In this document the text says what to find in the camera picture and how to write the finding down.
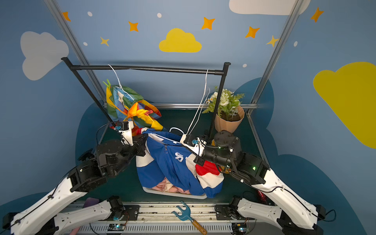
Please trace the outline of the blue red white jacket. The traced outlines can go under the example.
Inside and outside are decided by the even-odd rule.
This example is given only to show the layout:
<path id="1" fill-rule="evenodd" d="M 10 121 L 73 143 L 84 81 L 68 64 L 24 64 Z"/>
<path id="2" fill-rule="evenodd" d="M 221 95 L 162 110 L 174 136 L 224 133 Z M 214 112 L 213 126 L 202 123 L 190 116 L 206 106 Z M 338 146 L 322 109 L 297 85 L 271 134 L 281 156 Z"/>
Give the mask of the blue red white jacket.
<path id="1" fill-rule="evenodd" d="M 141 133 L 148 135 L 146 155 L 136 157 L 142 187 L 151 189 L 167 178 L 192 195 L 214 198 L 222 191 L 223 173 L 214 163 L 205 162 L 204 166 L 194 163 L 196 156 L 180 143 L 180 136 L 152 128 L 144 128 Z"/>

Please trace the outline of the pink kids jacket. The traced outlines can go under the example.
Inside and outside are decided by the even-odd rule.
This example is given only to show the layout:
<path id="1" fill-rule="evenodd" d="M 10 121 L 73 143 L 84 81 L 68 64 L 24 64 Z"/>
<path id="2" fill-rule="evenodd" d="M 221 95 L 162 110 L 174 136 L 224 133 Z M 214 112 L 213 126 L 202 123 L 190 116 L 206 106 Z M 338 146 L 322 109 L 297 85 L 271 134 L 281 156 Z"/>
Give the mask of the pink kids jacket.
<path id="1" fill-rule="evenodd" d="M 190 194 L 189 190 L 183 190 L 169 182 L 167 178 L 164 178 L 158 185 L 151 188 L 152 190 L 164 192 L 164 193 L 180 193 Z"/>

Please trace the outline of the white wire hanger pink jacket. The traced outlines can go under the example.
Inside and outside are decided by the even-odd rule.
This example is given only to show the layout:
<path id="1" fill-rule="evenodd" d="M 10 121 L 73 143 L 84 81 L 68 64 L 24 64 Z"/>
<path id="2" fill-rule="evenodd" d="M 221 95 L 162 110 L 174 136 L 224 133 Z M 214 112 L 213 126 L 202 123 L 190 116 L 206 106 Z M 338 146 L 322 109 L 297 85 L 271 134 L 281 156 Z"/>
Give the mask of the white wire hanger pink jacket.
<path id="1" fill-rule="evenodd" d="M 208 95 L 206 96 L 207 94 L 207 77 L 208 77 L 208 73 L 209 73 L 209 70 L 206 71 L 205 73 L 205 84 L 204 84 L 204 92 L 203 92 L 203 95 L 202 95 L 202 98 L 200 100 L 200 103 L 199 103 L 199 106 L 196 110 L 196 113 L 191 121 L 191 124 L 189 125 L 189 128 L 186 132 L 186 134 L 191 134 L 193 132 L 193 130 L 195 129 L 195 127 L 197 126 L 199 120 L 200 120 L 200 116 L 201 116 L 201 111 L 203 109 L 203 105 L 205 103 L 205 99 L 208 97 Z"/>

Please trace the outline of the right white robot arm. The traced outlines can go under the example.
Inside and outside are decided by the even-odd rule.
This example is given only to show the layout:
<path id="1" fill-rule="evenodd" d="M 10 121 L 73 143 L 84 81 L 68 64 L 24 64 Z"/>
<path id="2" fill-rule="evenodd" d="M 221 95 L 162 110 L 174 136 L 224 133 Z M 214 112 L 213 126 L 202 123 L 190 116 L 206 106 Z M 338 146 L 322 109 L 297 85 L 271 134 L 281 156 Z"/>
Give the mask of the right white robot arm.
<path id="1" fill-rule="evenodd" d="M 246 153 L 241 148 L 240 139 L 228 131 L 214 136 L 214 146 L 206 144 L 201 138 L 192 135 L 181 140 L 196 156 L 194 162 L 214 163 L 229 171 L 230 176 L 241 183 L 259 190 L 274 205 L 249 201 L 234 197 L 229 205 L 234 215 L 266 222 L 285 235 L 322 235 L 324 230 L 318 221 L 326 217 L 321 205 L 310 204 L 288 187 L 263 159 Z"/>

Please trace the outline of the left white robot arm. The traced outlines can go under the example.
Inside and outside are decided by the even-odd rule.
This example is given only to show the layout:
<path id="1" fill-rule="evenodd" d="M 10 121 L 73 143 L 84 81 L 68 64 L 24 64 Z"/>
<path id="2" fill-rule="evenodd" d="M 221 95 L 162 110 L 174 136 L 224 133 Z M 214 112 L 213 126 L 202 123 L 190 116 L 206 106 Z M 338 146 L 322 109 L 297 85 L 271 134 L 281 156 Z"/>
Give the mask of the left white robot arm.
<path id="1" fill-rule="evenodd" d="M 58 185 L 38 202 L 22 212 L 10 212 L 3 218 L 3 231 L 12 235 L 58 235 L 66 230 L 98 220 L 121 220 L 126 215 L 118 196 L 74 212 L 61 211 L 75 200 L 117 177 L 136 156 L 146 154 L 147 135 L 110 140 L 87 151 L 81 164 L 71 169 Z"/>

